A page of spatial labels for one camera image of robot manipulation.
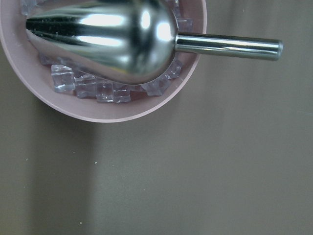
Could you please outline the pink bowl with ice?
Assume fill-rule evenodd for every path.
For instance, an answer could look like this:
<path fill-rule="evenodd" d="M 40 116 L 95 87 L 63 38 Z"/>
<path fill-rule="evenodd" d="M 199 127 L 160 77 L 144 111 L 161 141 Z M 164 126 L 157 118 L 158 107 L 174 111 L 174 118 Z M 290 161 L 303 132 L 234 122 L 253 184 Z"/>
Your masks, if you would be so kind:
<path fill-rule="evenodd" d="M 37 50 L 28 41 L 25 17 L 18 0 L 0 2 L 0 40 L 7 59 L 24 85 L 42 102 L 73 118 L 100 122 L 123 122 L 143 117 L 170 101 L 187 83 L 195 70 L 200 55 L 182 53 L 183 68 L 179 78 L 162 96 L 138 95 L 129 103 L 98 103 L 94 99 L 79 99 L 73 95 L 56 93 L 50 67 L 41 64 Z"/>

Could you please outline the steel ice scoop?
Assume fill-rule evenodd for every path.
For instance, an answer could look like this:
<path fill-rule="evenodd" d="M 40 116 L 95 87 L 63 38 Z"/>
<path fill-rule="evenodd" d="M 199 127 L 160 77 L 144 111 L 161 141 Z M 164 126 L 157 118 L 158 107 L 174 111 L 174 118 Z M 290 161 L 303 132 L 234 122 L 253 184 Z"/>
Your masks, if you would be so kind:
<path fill-rule="evenodd" d="M 25 28 L 53 60 L 127 85 L 155 80 L 176 52 L 276 61 L 283 51 L 275 39 L 181 32 L 162 0 L 65 1 L 29 16 Z"/>

